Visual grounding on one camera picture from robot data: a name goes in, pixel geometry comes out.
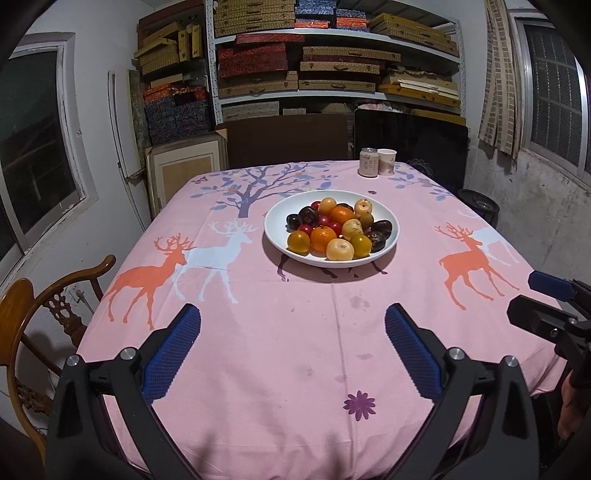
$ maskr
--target pink tablecloth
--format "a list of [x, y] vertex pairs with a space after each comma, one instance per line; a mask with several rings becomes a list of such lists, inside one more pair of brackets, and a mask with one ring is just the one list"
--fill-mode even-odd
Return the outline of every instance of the pink tablecloth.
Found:
[[[331, 188], [395, 213], [401, 235], [393, 254], [351, 271], [282, 259], [265, 239], [266, 212], [293, 193]], [[456, 238], [460, 229], [482, 245]], [[448, 257], [470, 248], [485, 256]], [[556, 304], [529, 290], [531, 270], [480, 217], [405, 164], [375, 179], [358, 176], [348, 161], [215, 173], [184, 186], [138, 241], [79, 352], [87, 361], [113, 358], [149, 335], [150, 306], [158, 329], [193, 303], [201, 334], [154, 409], [199, 472], [367, 477], [394, 464], [432, 406], [384, 332], [394, 302], [472, 358], [515, 355], [532, 393], [555, 386], [563, 363], [552, 346], [511, 326], [505, 314], [519, 293]], [[458, 277], [450, 289], [448, 272]], [[475, 408], [470, 403], [456, 438]], [[109, 409], [129, 460], [144, 465], [114, 402]]]

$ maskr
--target paper cup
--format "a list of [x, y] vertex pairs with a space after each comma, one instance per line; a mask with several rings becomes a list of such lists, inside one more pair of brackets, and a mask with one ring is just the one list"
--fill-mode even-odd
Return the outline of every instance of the paper cup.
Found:
[[379, 148], [379, 175], [394, 175], [394, 162], [396, 161], [396, 150], [389, 148]]

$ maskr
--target wooden chair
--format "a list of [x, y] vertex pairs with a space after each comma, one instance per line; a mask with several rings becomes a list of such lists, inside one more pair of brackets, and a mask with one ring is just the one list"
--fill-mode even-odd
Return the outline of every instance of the wooden chair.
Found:
[[72, 345], [78, 347], [86, 326], [82, 319], [72, 312], [66, 301], [64, 289], [74, 283], [90, 281], [96, 297], [101, 300], [98, 277], [107, 273], [115, 265], [115, 257], [108, 255], [99, 265], [86, 270], [70, 273], [47, 287], [35, 298], [33, 285], [27, 278], [17, 280], [0, 300], [0, 366], [7, 368], [8, 393], [12, 407], [23, 429], [32, 438], [45, 463], [46, 437], [39, 432], [27, 417], [24, 408], [49, 416], [53, 400], [45, 394], [36, 392], [18, 380], [15, 375], [17, 351], [20, 343], [56, 375], [61, 375], [61, 368], [43, 354], [24, 333], [29, 321], [41, 307], [49, 309], [53, 317], [64, 327], [70, 336]]

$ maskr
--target screw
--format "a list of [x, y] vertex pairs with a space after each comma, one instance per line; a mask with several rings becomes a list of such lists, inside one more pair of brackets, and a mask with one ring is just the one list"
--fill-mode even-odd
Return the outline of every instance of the screw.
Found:
[[78, 355], [70, 355], [68, 357], [68, 360], [66, 360], [66, 364], [68, 365], [68, 367], [75, 367], [76, 365], [78, 365], [79, 361], [80, 357]]
[[519, 365], [519, 362], [517, 361], [517, 359], [513, 355], [507, 355], [503, 360], [511, 368], [514, 368], [517, 365]]
[[461, 348], [450, 348], [448, 350], [449, 356], [452, 357], [454, 360], [463, 360], [464, 357], [466, 356], [466, 354], [464, 353], [464, 350], [462, 350]]
[[129, 346], [129, 347], [121, 350], [121, 353], [119, 354], [119, 356], [123, 360], [133, 360], [136, 353], [137, 353], [137, 350], [135, 348], [133, 348], [132, 346]]

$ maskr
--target wall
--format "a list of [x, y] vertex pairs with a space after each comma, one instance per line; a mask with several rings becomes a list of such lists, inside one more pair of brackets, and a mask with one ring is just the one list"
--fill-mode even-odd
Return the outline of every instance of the wall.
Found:
[[[508, 8], [533, 8], [525, 0], [506, 0], [506, 4]], [[590, 187], [524, 149], [513, 163], [480, 144], [471, 160], [466, 188], [499, 204], [497, 230], [532, 267], [591, 283]]]
[[[131, 57], [137, 49], [137, 21], [152, 12], [153, 7], [139, 0], [58, 0], [30, 28], [28, 33], [76, 34], [77, 108], [98, 198], [86, 201], [86, 205], [71, 212], [68, 219], [46, 235], [7, 283], [26, 276], [33, 282], [35, 292], [40, 293], [61, 276], [94, 266], [108, 254], [115, 254], [117, 264], [100, 281], [104, 289], [142, 234], [119, 176], [109, 116], [107, 78], [110, 70], [125, 72], [132, 67]], [[119, 123], [123, 124], [125, 132], [131, 132], [128, 110], [128, 106], [118, 109]], [[122, 132], [122, 141], [126, 143], [124, 154], [133, 152], [131, 135]], [[83, 291], [91, 306], [96, 306], [90, 285], [83, 285]], [[85, 322], [90, 320], [91, 313], [82, 304], [75, 306], [74, 311]], [[62, 328], [48, 314], [36, 315], [27, 333], [59, 365], [73, 351]], [[51, 390], [47, 377], [33, 376], [40, 369], [38, 365], [28, 368], [30, 362], [30, 355], [25, 351], [18, 363], [20, 379]], [[7, 392], [7, 387], [4, 373], [0, 372], [0, 417], [19, 428], [9, 399], [2, 392]]]

